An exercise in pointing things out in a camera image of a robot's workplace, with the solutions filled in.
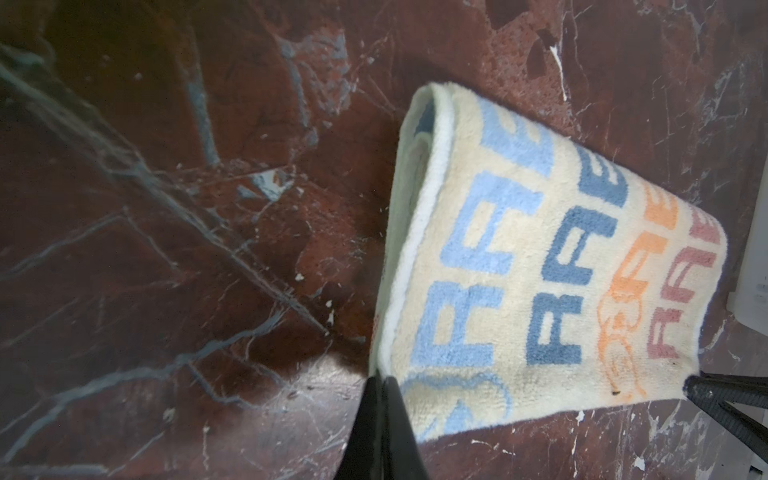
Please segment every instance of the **white object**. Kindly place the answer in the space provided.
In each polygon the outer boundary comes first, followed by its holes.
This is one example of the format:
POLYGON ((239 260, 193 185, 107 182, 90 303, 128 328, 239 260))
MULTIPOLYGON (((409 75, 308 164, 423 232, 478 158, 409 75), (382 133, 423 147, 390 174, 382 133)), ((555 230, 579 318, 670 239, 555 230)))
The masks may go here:
POLYGON ((728 296, 728 310, 743 325, 768 335, 768 161, 763 169, 739 281, 736 291, 728 296))

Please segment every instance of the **folded towel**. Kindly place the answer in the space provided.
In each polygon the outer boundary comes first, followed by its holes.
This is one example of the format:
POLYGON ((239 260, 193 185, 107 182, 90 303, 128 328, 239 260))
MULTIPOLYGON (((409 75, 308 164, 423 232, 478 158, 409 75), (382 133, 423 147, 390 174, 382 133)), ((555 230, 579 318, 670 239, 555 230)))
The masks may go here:
POLYGON ((627 169, 431 84, 400 130, 371 372, 419 440, 682 399, 726 245, 627 169))

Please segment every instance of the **marble surface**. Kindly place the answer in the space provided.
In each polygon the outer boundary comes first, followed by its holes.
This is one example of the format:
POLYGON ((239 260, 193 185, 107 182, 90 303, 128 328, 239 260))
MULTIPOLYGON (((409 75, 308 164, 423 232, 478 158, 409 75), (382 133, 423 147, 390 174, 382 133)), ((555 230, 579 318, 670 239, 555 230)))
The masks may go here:
MULTIPOLYGON (((0 2, 0 474, 332 478, 399 122, 457 81, 717 217, 710 372, 768 151, 764 0, 0 2)), ((736 478, 689 402, 422 445, 433 478, 736 478)))

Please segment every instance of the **cream towel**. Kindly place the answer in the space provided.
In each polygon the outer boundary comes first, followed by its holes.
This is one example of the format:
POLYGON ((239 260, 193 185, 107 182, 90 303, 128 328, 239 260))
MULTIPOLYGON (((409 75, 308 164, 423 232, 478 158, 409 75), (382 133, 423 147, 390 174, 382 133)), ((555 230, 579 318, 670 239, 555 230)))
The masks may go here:
POLYGON ((431 84, 400 130, 371 372, 419 440, 682 399, 726 245, 702 210, 431 84))

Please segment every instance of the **brown marble tabletop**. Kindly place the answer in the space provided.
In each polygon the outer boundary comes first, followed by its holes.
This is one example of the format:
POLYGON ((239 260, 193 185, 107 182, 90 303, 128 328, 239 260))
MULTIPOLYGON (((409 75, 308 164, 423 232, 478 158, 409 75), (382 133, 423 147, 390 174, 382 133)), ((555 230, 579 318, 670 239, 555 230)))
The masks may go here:
MULTIPOLYGON (((768 374, 725 310, 768 151, 767 25, 765 0, 0 2, 0 474, 332 478, 428 81, 717 217, 702 365, 768 374)), ((751 458, 678 401, 421 452, 435 479, 731 478, 751 458)))

